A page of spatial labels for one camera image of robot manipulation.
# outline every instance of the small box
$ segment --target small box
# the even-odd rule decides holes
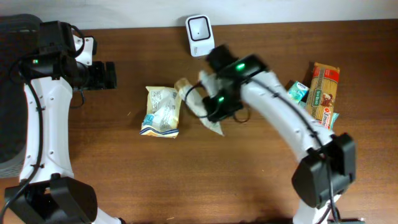
[[[287,94],[294,102],[299,103],[300,100],[308,93],[309,88],[296,81],[288,90]]]

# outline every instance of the food package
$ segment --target food package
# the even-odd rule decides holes
[[[174,85],[174,88],[178,91],[178,94],[180,95],[181,99],[185,100],[185,95],[187,94],[188,90],[192,87],[192,85],[189,83],[189,81],[186,78],[181,78],[179,81],[177,81]],[[205,109],[205,105],[202,102],[203,98],[197,92],[196,89],[193,89],[188,97],[187,97],[187,106],[191,109],[193,113],[195,113],[197,116],[204,116],[207,114],[207,111]],[[209,121],[207,118],[200,118],[201,123],[208,129],[224,136],[223,131],[221,130],[221,125],[220,122],[213,123]]]
[[[328,129],[331,128],[339,77],[339,68],[320,63],[314,64],[307,111]]]
[[[302,102],[302,101],[300,101],[300,102],[298,103],[298,105],[299,105],[301,108],[303,108],[303,109],[305,109],[305,108],[307,107],[307,103],[306,103],[306,102]],[[331,130],[333,129],[333,124],[335,123],[335,121],[337,120],[337,118],[338,118],[339,115],[340,115],[339,113],[333,112],[333,116],[331,117],[331,123],[330,123],[330,129],[331,129]]]
[[[139,134],[176,138],[181,98],[174,88],[147,86],[147,114]]]
[[[309,88],[296,81],[287,92],[287,95],[294,102],[299,103],[300,100],[308,93]]]

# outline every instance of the wire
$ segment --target wire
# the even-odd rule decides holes
[[[246,79],[246,81],[251,81],[251,82],[256,83],[257,85],[261,86],[263,89],[265,89],[265,90],[269,91],[270,93],[272,93],[273,97],[278,97],[281,101],[283,101],[288,107],[290,107],[299,116],[299,118],[303,121],[303,123],[307,126],[308,130],[311,132],[312,137],[315,138],[315,140],[317,141],[318,145],[320,146],[320,151],[322,153],[324,153],[325,158],[320,156],[314,150],[310,149],[308,151],[309,151],[309,153],[311,155],[317,156],[317,157],[319,157],[320,159],[322,159],[322,160],[324,160],[326,162],[327,176],[328,176],[328,181],[329,181],[329,196],[330,196],[331,211],[332,211],[333,219],[335,220],[335,222],[339,222],[340,221],[340,217],[338,216],[337,211],[336,211],[336,205],[335,205],[334,193],[333,193],[333,182],[331,181],[330,158],[325,153],[325,150],[323,148],[322,142],[321,142],[321,140],[318,137],[318,133],[310,126],[310,123],[304,118],[304,116],[301,114],[301,112],[294,105],[292,105],[291,102],[289,102],[285,98],[281,97],[278,92],[272,90],[271,88],[269,88],[268,86],[266,86],[265,84],[263,84],[262,82],[260,82],[260,81],[258,81],[256,79],[248,78],[248,79]]]
[[[17,60],[15,60],[15,61],[11,64],[11,66],[8,68],[8,77],[9,77],[10,81],[11,81],[13,84],[18,84],[18,85],[19,85],[19,84],[24,83],[24,81],[22,81],[22,82],[20,82],[20,83],[19,83],[19,82],[15,82],[15,81],[12,79],[12,77],[11,77],[12,69],[14,69],[14,67],[15,67],[21,60],[27,59],[27,58],[29,58],[29,57],[35,55],[36,53],[37,53],[37,50],[34,50],[34,51],[29,52],[29,53],[27,53],[27,54],[24,54],[23,56],[17,58]]]
[[[187,105],[188,105],[188,103],[187,103],[188,94],[190,94],[192,90],[194,90],[194,89],[196,89],[196,88],[198,88],[198,87],[200,87],[200,86],[201,86],[201,83],[198,82],[198,83],[194,84],[194,85],[187,91],[187,94],[185,95],[185,99],[184,99],[184,101],[185,101],[185,103],[186,103]],[[214,112],[212,112],[211,114],[207,114],[207,115],[204,115],[204,116],[198,116],[198,115],[196,115],[196,114],[195,114],[195,115],[196,115],[198,118],[210,118],[210,117],[214,116],[215,114],[217,114],[217,113],[219,112],[219,110],[220,110],[220,108],[221,108],[221,105],[222,105],[222,103],[217,103],[216,109],[215,109]]]
[[[338,210],[337,207],[336,207],[336,212],[337,212],[337,217],[338,217],[338,219],[341,220],[340,211]]]
[[[79,109],[81,108],[86,101],[85,94],[83,93],[83,89],[80,89],[80,96],[81,96],[81,104],[79,106],[70,106],[70,109]]]
[[[74,30],[76,31],[76,33],[79,34],[81,40],[83,41],[83,42],[81,43],[81,47],[80,47],[79,50],[77,50],[76,53],[75,53],[75,58],[77,58],[77,57],[83,52],[83,50],[85,49],[85,42],[86,42],[86,40],[85,40],[84,34],[80,31],[79,28],[77,28],[76,26],[73,26],[73,25],[71,26],[71,28],[74,29]]]
[[[251,110],[250,110],[250,107],[246,106],[245,108],[246,108],[246,110],[248,111],[248,116],[247,116],[247,118],[246,118],[245,120],[243,120],[243,121],[239,120],[239,119],[236,117],[236,113],[234,113],[233,118],[234,118],[234,120],[235,120],[237,123],[243,124],[243,123],[246,123],[246,122],[248,122],[248,121],[250,120],[250,118],[251,118]]]
[[[0,213],[0,224],[3,224],[4,215],[6,214],[7,208],[9,208],[11,206],[11,204],[14,203],[22,195],[22,193],[24,193],[25,189],[27,188],[27,186],[29,185],[29,183],[31,182],[31,180],[34,178],[37,171],[39,170],[40,163],[42,161],[42,154],[43,154],[43,112],[42,111],[43,111],[43,109],[42,109],[42,105],[40,104],[39,97],[37,96],[36,91],[34,90],[30,80],[25,79],[25,84],[29,87],[30,91],[32,92],[32,95],[33,95],[36,105],[37,105],[36,110],[39,114],[39,151],[37,153],[36,164],[31,165],[31,166],[33,166],[32,173],[25,180],[23,186],[18,190],[18,192],[14,196],[12,196],[11,199],[8,200],[8,202],[6,202],[6,204],[3,206],[1,213]]]
[[[326,211],[324,212],[324,214],[321,216],[321,218],[319,219],[319,221],[317,221],[316,224],[321,224],[325,218],[328,216],[329,212],[330,212],[331,206],[329,205],[328,208],[326,209]]]
[[[77,62],[79,63],[84,69],[85,69],[85,76],[86,76],[86,81],[84,84],[82,84],[82,86],[80,87],[81,89],[85,86],[87,86],[88,81],[90,80],[90,72],[88,71],[88,68],[85,64],[81,63],[81,62]]]

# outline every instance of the label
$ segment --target label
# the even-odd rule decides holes
[[[324,125],[324,127],[326,128],[330,128],[329,124],[330,124],[330,110],[329,108],[325,108],[323,110],[323,116],[322,116],[322,125]]]
[[[340,74],[337,71],[330,70],[330,69],[324,69],[324,68],[321,68],[321,69],[317,68],[314,71],[313,78],[316,78],[318,76],[321,76],[321,78],[327,78],[329,80],[333,80],[337,83],[340,78]]]
[[[320,102],[321,102],[321,96],[322,96],[322,90],[321,89],[315,89],[313,92],[313,100],[312,100],[312,106],[313,107],[318,107]]]
[[[152,114],[147,114],[144,118],[144,125],[152,125],[155,116]]]
[[[177,92],[175,90],[151,90],[150,94],[150,102],[152,103],[152,119],[150,120],[150,124],[155,129],[160,131],[167,131],[172,129],[171,126],[175,120],[176,114],[176,97]]]
[[[296,82],[296,84],[297,84],[297,88],[298,88],[299,90],[304,90],[304,91],[307,91],[307,90],[308,90],[308,87],[306,87],[305,85],[303,85],[303,84],[301,84],[301,83],[299,83],[299,82]]]

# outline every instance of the snack bag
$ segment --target snack bag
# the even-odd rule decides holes
[[[174,88],[147,86],[147,115],[139,134],[175,138],[178,135],[178,117],[181,98]]]

